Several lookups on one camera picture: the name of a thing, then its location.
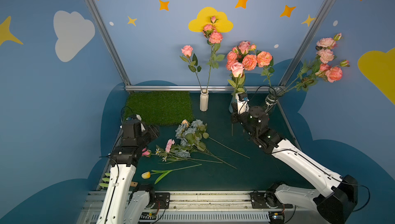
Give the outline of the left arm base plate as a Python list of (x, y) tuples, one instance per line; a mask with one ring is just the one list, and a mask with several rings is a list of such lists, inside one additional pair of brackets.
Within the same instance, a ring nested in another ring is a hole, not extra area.
[(150, 201), (147, 205), (148, 209), (169, 209), (170, 205), (170, 196), (169, 192), (155, 192), (153, 195), (150, 195)]

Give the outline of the blue hydrangea bunch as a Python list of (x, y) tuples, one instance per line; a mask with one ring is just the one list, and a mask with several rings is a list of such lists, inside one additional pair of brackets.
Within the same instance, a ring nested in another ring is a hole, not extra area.
[(175, 131), (179, 144), (172, 145), (170, 153), (176, 158), (192, 159), (192, 153), (200, 153), (214, 158), (218, 163), (224, 163), (234, 169), (233, 165), (214, 155), (205, 144), (204, 140), (209, 138), (207, 123), (196, 119), (192, 122), (183, 120)]

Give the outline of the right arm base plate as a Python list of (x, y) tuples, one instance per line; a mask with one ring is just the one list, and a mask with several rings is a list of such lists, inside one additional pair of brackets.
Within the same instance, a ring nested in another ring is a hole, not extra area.
[(294, 209), (292, 204), (282, 204), (273, 192), (253, 191), (250, 199), (253, 209)]

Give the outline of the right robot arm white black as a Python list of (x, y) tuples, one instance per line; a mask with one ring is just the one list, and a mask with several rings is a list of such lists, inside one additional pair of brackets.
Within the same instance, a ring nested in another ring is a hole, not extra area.
[(344, 224), (358, 204), (358, 182), (350, 175), (341, 176), (322, 166), (268, 127), (269, 117), (259, 106), (231, 104), (232, 122), (240, 123), (251, 140), (296, 171), (312, 189), (273, 184), (263, 199), (269, 208), (292, 204), (316, 211), (331, 224)]

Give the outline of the small pink rosebud stem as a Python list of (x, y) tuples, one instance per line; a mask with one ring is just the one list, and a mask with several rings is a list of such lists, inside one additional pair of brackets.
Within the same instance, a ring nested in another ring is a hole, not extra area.
[[(244, 82), (245, 82), (245, 74), (244, 74), (244, 66), (242, 63), (235, 63), (231, 67), (231, 79), (228, 80), (230, 86), (234, 88), (232, 92), (232, 96), (236, 96), (238, 92), (246, 92), (244, 89)], [(234, 112), (231, 113), (231, 135), (234, 133), (234, 124), (238, 122), (238, 114), (237, 114), (237, 105), (233, 104)]]

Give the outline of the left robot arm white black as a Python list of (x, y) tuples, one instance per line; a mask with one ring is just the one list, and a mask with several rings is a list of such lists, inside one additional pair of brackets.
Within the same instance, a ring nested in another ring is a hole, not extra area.
[(154, 203), (154, 190), (144, 187), (128, 192), (138, 161), (147, 145), (159, 137), (159, 127), (147, 125), (139, 115), (128, 117), (121, 125), (120, 142), (109, 155), (110, 181), (99, 214), (98, 224), (137, 224), (145, 208)]

